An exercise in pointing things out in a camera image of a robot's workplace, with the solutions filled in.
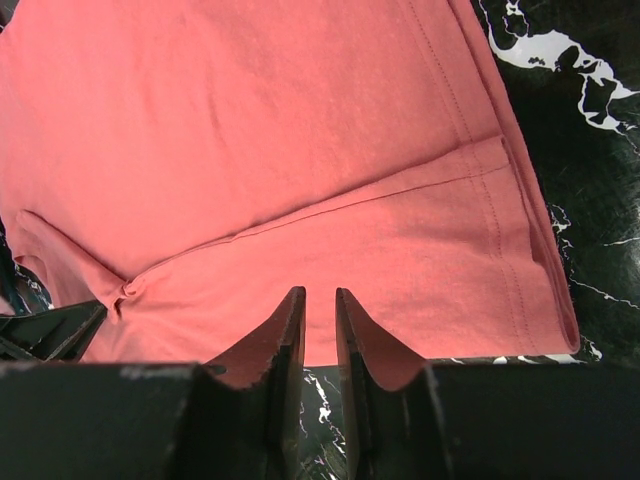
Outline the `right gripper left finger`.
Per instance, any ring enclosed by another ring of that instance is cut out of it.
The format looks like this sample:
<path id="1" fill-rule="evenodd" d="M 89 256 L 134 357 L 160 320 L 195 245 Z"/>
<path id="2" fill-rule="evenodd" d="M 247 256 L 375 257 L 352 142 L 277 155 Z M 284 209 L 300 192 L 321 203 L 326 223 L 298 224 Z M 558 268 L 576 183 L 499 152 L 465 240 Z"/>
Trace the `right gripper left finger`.
<path id="1" fill-rule="evenodd" d="M 204 364 L 1 360 L 5 479 L 291 479 L 306 292 Z"/>

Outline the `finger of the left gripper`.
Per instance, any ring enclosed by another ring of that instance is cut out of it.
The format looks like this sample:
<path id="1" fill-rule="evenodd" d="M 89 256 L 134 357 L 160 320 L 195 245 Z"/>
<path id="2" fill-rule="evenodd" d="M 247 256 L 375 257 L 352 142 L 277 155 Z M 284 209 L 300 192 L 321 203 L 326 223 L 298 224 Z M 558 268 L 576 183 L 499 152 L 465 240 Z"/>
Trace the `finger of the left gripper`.
<path id="1" fill-rule="evenodd" d="M 89 301 L 22 316 L 1 316 L 1 360 L 78 362 L 107 317 Z"/>

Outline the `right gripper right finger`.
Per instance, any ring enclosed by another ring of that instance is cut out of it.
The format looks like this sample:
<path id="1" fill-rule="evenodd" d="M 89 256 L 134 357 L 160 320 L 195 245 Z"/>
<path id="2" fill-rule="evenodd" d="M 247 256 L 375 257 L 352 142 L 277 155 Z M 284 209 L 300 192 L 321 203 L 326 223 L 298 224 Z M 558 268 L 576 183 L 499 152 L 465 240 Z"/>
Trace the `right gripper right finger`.
<path id="1" fill-rule="evenodd" d="M 433 364 L 336 292 L 352 479 L 635 479 L 639 372 Z"/>

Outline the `dusty red t-shirt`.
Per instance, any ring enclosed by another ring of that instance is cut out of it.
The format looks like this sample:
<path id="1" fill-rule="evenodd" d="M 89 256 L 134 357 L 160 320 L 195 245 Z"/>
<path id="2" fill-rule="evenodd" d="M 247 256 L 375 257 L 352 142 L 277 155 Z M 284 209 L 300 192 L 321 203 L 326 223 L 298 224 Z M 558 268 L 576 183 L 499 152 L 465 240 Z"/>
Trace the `dusty red t-shirt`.
<path id="1" fill-rule="evenodd" d="M 81 359 L 206 362 L 286 293 L 337 361 L 348 289 L 426 358 L 573 354 L 527 147 L 467 1 L 21 1 L 1 219 Z"/>

